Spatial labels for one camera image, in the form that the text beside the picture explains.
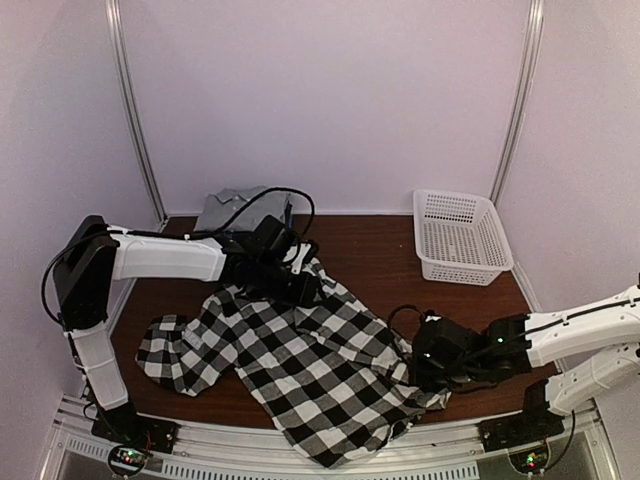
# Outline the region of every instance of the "white wall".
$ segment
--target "white wall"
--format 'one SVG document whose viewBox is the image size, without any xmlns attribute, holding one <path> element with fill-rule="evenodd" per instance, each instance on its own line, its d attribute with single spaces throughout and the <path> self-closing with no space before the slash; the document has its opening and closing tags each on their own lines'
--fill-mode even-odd
<svg viewBox="0 0 640 480">
<path fill-rule="evenodd" d="M 144 228 L 155 222 L 126 126 L 104 2 L 5 1 L 0 32 L 4 480 L 34 478 L 61 394 L 79 387 L 68 345 L 40 306 L 44 267 L 87 214 Z"/>
<path fill-rule="evenodd" d="M 488 195 L 528 2 L 123 2 L 167 210 L 289 185 L 322 212 L 409 212 L 415 188 Z"/>
<path fill-rule="evenodd" d="M 637 282 L 640 271 L 640 4 L 547 1 L 522 136 L 499 204 L 545 310 Z M 626 479 L 636 479 L 640 382 L 598 399 Z"/>
</svg>

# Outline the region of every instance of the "white plastic basket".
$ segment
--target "white plastic basket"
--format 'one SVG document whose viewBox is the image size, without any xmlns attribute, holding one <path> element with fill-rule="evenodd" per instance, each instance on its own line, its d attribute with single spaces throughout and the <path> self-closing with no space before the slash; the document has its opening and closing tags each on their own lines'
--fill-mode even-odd
<svg viewBox="0 0 640 480">
<path fill-rule="evenodd" d="M 498 212 L 486 198 L 415 190 L 413 226 L 426 280 L 489 285 L 513 268 Z"/>
</svg>

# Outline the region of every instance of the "brown wooden surface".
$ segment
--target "brown wooden surface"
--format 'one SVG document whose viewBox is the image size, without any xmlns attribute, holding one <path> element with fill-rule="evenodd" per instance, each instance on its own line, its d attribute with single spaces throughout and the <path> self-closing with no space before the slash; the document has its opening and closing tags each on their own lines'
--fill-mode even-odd
<svg viewBox="0 0 640 480">
<path fill-rule="evenodd" d="M 297 221 L 306 222 L 306 218 Z M 171 219 L 166 231 L 187 232 L 194 218 Z M 329 275 L 349 288 L 373 312 L 386 318 L 404 303 L 434 309 L 467 327 L 481 330 L 499 317 L 528 311 L 510 273 L 488 287 L 427 282 L 413 244 L 411 217 L 320 216 L 308 235 L 320 244 L 319 259 Z M 147 378 L 134 357 L 149 322 L 177 313 L 194 317 L 214 284 L 191 280 L 138 280 L 113 334 L 124 381 L 142 413 L 207 423 L 273 428 L 270 417 L 251 396 L 235 372 L 197 397 L 165 390 Z M 417 328 L 409 312 L 394 326 L 411 338 Z M 493 390 L 452 396 L 446 410 L 429 412 L 423 423 L 475 418 L 522 407 L 524 389 L 553 375 L 553 366 L 504 382 Z"/>
</svg>

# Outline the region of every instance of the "vertical metal post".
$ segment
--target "vertical metal post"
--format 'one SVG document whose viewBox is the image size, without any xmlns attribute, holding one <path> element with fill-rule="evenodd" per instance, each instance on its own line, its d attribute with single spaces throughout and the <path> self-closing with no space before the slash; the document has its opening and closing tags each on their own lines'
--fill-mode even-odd
<svg viewBox="0 0 640 480">
<path fill-rule="evenodd" d="M 538 52 L 540 41 L 542 40 L 544 0 L 531 0 L 529 8 L 529 22 L 525 36 L 524 51 L 522 54 L 522 65 L 520 66 L 520 78 L 511 111 L 509 129 L 502 148 L 502 155 L 498 165 L 498 171 L 491 189 L 491 201 L 497 204 L 504 189 L 505 181 L 509 173 L 509 167 L 516 150 L 520 129 L 524 120 L 524 110 L 531 90 L 533 75 L 538 62 Z"/>
<path fill-rule="evenodd" d="M 131 132 L 131 139 L 135 148 L 142 178 L 147 189 L 147 193 L 151 198 L 154 213 L 159 222 L 167 218 L 167 213 L 162 203 L 158 183 L 156 182 L 151 161 L 149 160 L 149 151 L 144 139 L 142 131 L 142 123 L 138 106 L 136 104 L 135 95 L 133 93 L 133 83 L 131 81 L 131 73 L 129 71 L 129 62 L 127 60 L 127 50 L 124 42 L 124 32 L 122 30 L 122 21 L 120 19 L 120 1 L 106 0 L 107 22 L 109 26 L 109 34 L 111 36 L 111 44 L 116 60 L 116 69 L 120 80 L 120 90 L 124 102 L 124 109 L 127 116 L 127 123 Z"/>
</svg>

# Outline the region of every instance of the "black and white plaid shirt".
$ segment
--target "black and white plaid shirt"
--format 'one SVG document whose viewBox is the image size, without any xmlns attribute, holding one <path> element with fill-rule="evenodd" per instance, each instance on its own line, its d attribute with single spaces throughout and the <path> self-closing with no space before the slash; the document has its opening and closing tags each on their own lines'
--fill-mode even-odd
<svg viewBox="0 0 640 480">
<path fill-rule="evenodd" d="M 317 260 L 326 300 L 291 308 L 218 291 L 198 318 L 154 320 L 138 351 L 159 384 L 195 396 L 235 367 L 251 394 L 291 445 L 325 467 L 383 447 L 427 409 L 446 406 L 449 392 L 408 384 L 408 367 L 393 347 L 410 352 Z"/>
</svg>

